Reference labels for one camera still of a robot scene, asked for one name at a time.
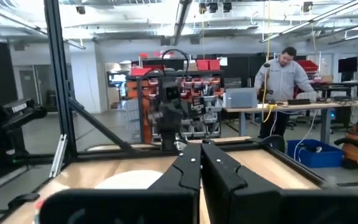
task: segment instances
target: door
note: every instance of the door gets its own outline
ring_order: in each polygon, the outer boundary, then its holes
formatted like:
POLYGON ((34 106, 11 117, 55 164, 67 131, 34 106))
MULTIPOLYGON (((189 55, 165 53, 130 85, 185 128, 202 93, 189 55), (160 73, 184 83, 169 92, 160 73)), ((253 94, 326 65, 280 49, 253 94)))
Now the door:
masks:
POLYGON ((31 98, 38 102, 37 87, 33 70, 19 70, 20 81, 22 84, 23 98, 31 98))

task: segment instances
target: television screen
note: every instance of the television screen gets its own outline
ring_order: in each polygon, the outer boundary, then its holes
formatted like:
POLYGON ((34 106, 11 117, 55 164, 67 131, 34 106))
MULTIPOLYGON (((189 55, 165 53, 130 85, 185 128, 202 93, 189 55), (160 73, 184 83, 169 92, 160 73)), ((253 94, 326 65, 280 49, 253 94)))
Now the television screen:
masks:
POLYGON ((358 59, 357 57, 344 58, 338 60, 338 72, 356 72, 358 59))

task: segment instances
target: concrete floor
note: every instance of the concrete floor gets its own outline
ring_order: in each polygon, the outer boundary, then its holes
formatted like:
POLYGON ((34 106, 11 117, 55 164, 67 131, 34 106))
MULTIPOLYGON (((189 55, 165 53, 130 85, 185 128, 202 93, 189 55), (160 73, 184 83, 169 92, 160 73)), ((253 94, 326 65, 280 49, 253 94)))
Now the concrete floor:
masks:
MULTIPOLYGON (((112 132, 116 133, 125 141, 131 141, 131 133, 126 131, 125 111, 108 111, 103 114, 96 114, 94 117, 107 126, 112 132)), ((353 111, 353 119, 358 119, 358 108, 353 111)), ((75 136, 77 149, 85 149, 98 144, 111 144, 111 141, 103 136, 95 127, 89 124, 80 116, 74 116, 75 136)), ((238 123, 229 124, 238 127, 238 123)), ((285 133, 287 140, 302 139, 307 133, 307 124, 299 124, 294 130, 288 129, 285 133)), ((310 132, 308 139, 319 139, 319 125, 310 132)), ((46 118, 33 121, 23 128, 25 146, 30 153, 46 154, 55 153, 58 137, 60 135, 57 114, 49 114, 46 118)), ((255 137, 259 133, 259 126, 247 124, 247 133, 255 137)), ((238 133, 228 125, 222 125, 222 137, 237 136, 238 133)), ((331 135, 331 142, 345 135, 344 131, 336 131, 331 135)), ((48 176, 50 166, 36 166, 30 171, 21 175, 7 185, 0 188, 0 209, 6 209, 7 203, 20 194, 33 191, 48 176)), ((334 177, 337 183, 358 182, 358 170, 335 169, 313 169, 322 177, 334 177)))

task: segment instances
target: blue storage bin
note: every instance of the blue storage bin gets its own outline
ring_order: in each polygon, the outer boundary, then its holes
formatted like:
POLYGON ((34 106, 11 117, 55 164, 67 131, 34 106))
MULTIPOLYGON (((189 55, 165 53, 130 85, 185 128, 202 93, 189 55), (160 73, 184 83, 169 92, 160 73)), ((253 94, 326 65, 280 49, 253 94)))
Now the blue storage bin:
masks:
MULTIPOLYGON (((294 158, 295 146, 300 140, 287 141, 287 154, 294 158)), ((340 167, 342 164, 343 150, 336 147, 325 144, 321 141, 314 139, 305 139, 301 144, 304 144, 307 148, 316 148, 321 146, 323 150, 319 153, 310 152, 307 150, 296 150, 296 160, 310 168, 322 168, 322 167, 340 167)))

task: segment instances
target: wooden table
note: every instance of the wooden table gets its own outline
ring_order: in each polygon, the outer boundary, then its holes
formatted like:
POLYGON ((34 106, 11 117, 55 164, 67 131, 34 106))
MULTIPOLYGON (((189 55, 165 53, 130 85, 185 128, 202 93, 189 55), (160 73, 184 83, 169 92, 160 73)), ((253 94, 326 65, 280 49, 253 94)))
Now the wooden table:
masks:
MULTIPOLYGON (((342 106, 358 106, 358 101, 354 103, 339 104, 339 103, 312 103, 309 105, 289 105, 278 106, 272 111, 296 111, 296 110, 321 110, 321 132, 320 140, 325 143, 329 143, 330 127, 331 127, 331 115, 329 109, 342 106)), ((246 116, 245 113, 260 113, 268 112, 268 106, 258 105, 258 108, 223 108, 228 113, 239 113, 239 135, 246 136, 246 116)))
MULTIPOLYGON (((221 138, 219 141, 245 138, 249 137, 221 138)), ((229 154, 244 166, 283 189, 318 189, 315 184, 264 150, 230 152, 229 154)), ((147 169, 165 172, 175 159, 176 157, 161 157, 74 163, 39 191, 40 198, 45 199, 51 194, 67 188, 92 189, 108 177, 131 170, 147 169)), ((26 203, 3 223, 31 224, 34 213, 35 202, 26 203)), ((210 223, 203 191, 201 191, 200 197, 200 223, 210 223)))

